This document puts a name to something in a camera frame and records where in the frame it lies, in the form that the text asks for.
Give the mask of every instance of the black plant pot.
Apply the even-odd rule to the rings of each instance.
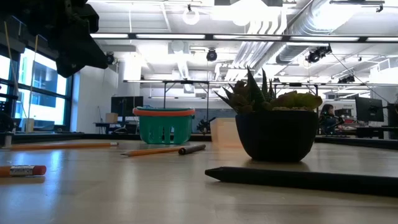
[[[310,152],[318,128],[318,116],[312,111],[265,111],[235,118],[244,150],[259,161],[301,161]]]

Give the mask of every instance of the table surface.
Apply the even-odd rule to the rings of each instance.
[[[205,169],[241,166],[398,177],[396,151],[314,144],[301,163],[272,164],[250,160],[243,149],[218,149],[211,143],[206,151],[186,156],[124,157],[120,153],[125,150],[159,146],[119,142],[111,149],[1,149],[1,165],[46,165],[47,173],[0,178],[0,223],[386,224],[398,220],[398,198],[229,184],[205,175]]]

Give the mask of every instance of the pencil eraser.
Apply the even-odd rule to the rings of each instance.
[[[46,166],[33,167],[33,175],[44,175],[46,171],[47,171]]]

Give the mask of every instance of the teal basket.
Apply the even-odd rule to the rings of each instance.
[[[191,137],[192,119],[195,114],[195,110],[191,108],[138,107],[134,109],[134,114],[139,116],[140,137],[148,144],[182,144]],[[172,129],[174,129],[173,140],[171,140]]]

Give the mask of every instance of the person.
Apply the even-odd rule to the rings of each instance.
[[[341,124],[343,120],[335,116],[335,111],[333,105],[325,104],[322,107],[319,125],[322,130],[322,134],[336,134],[336,126],[338,129],[342,130]]]

